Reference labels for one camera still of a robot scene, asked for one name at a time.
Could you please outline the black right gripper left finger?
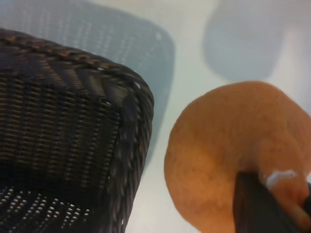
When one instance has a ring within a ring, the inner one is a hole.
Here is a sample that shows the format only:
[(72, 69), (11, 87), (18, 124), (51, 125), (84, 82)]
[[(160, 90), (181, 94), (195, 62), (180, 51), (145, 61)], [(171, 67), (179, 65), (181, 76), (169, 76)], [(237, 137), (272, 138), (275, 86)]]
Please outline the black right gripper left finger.
[(237, 233), (298, 233), (256, 173), (236, 175), (233, 216)]

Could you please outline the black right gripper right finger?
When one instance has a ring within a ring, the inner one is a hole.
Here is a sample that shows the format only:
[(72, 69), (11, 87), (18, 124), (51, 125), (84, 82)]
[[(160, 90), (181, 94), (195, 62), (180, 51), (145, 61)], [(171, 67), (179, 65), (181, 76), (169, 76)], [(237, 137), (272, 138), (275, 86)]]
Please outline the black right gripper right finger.
[(311, 185), (307, 181), (302, 183), (302, 210), (311, 211)]

